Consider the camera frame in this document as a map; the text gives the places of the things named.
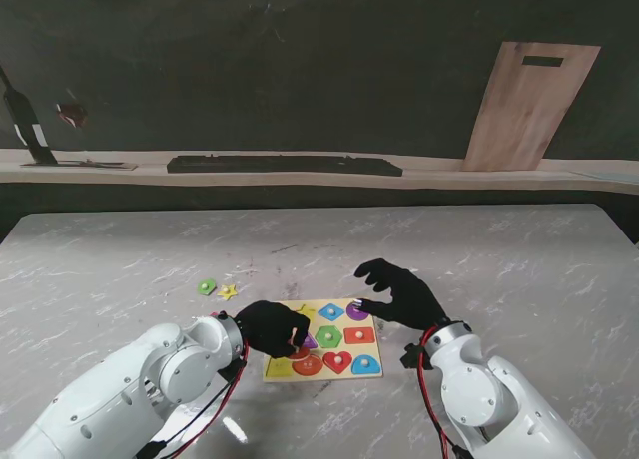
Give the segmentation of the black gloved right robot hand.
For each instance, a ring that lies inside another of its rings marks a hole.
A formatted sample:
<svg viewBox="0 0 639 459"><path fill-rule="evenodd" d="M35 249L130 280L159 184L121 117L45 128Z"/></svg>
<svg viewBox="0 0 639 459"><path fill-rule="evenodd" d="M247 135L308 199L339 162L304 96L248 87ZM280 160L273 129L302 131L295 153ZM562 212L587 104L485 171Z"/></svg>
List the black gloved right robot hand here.
<svg viewBox="0 0 639 459"><path fill-rule="evenodd" d="M451 323L429 286L406 268L378 258L361 264L354 276L364 278L374 292L390 291L389 303L361 299L360 311L419 331Z"/></svg>

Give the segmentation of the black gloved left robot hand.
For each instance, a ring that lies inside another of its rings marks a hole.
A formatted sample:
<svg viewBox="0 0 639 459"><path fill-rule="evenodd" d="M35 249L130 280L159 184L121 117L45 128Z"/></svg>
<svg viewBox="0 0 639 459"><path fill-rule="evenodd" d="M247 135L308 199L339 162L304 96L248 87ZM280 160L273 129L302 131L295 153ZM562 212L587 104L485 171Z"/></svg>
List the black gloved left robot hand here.
<svg viewBox="0 0 639 459"><path fill-rule="evenodd" d="M307 338L310 320L278 302L256 301L234 318L246 344L271 358L290 357Z"/></svg>

